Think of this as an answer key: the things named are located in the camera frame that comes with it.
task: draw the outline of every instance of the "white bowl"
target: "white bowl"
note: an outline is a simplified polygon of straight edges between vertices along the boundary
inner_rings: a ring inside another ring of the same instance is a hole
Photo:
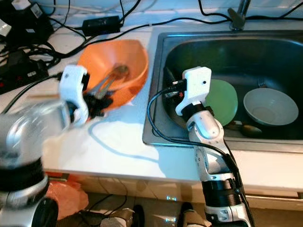
[[[245,95],[243,102],[247,114],[263,125],[290,124],[299,114],[299,109],[291,97],[270,88],[251,90]]]

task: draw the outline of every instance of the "kitchen sink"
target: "kitchen sink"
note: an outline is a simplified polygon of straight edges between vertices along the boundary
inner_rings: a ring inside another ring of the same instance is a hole
[[[212,33],[162,33],[155,56],[150,98],[158,91],[182,79],[184,70],[205,66],[212,79],[234,86],[238,95],[236,121],[260,128],[258,138],[242,135],[224,127],[231,149],[303,153],[303,31],[242,31]],[[268,87],[289,95],[299,108],[298,118],[285,126],[263,126],[254,122],[243,105],[245,94]],[[184,120],[177,116],[178,98],[158,98],[151,113],[165,135],[187,140]],[[156,134],[146,119],[143,132],[146,144],[182,146]]]

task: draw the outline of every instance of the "orange bowl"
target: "orange bowl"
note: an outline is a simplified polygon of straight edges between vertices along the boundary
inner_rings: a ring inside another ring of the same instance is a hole
[[[103,80],[117,65],[127,65],[129,76],[115,80],[108,90],[113,103],[105,111],[131,101],[142,89],[147,79],[148,55],[138,40],[117,40],[89,45],[78,62],[90,74],[87,90]]]

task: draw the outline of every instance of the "floor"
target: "floor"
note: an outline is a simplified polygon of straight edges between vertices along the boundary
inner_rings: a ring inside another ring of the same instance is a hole
[[[89,194],[90,206],[104,198],[106,195]],[[119,207],[125,200],[124,196],[111,196],[97,205],[93,210],[107,212]],[[127,197],[123,208],[132,208],[135,204],[143,206],[146,227],[174,227],[182,205],[181,202],[160,201],[147,198]],[[204,204],[193,204],[194,209],[204,216]],[[256,227],[303,227],[303,211],[252,209]],[[71,226],[59,222],[57,227]]]

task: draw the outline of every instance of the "green plate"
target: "green plate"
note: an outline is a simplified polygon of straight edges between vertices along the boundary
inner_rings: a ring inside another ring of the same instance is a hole
[[[210,106],[214,117],[222,126],[233,120],[238,109],[238,97],[235,88],[228,82],[212,79],[210,92],[206,97],[206,106]]]

